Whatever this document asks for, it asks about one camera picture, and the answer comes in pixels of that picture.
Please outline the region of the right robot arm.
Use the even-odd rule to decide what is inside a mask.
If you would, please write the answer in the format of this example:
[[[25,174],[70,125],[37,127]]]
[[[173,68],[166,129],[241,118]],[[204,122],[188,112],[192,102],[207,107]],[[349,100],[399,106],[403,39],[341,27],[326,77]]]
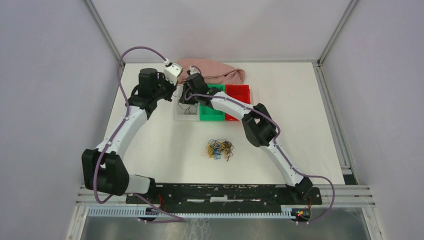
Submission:
[[[202,106],[226,113],[242,123],[249,143],[263,150],[281,173],[286,187],[289,188],[289,199],[293,203],[302,204],[309,198],[313,183],[284,153],[279,140],[281,129],[263,104],[251,105],[216,87],[209,87],[203,76],[197,72],[189,74],[186,85],[189,87],[184,94],[187,101],[193,99]]]

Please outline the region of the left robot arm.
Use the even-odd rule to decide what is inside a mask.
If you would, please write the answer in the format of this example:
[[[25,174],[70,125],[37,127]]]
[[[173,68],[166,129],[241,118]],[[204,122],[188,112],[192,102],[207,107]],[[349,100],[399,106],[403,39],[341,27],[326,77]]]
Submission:
[[[83,179],[87,189],[116,196],[138,193],[138,197],[147,204],[156,200],[155,180],[129,174],[123,158],[136,133],[157,108],[158,101],[172,101],[182,71],[178,64],[167,66],[162,72],[155,68],[140,70],[138,84],[126,100],[126,110],[113,132],[95,149],[86,149],[82,153]]]

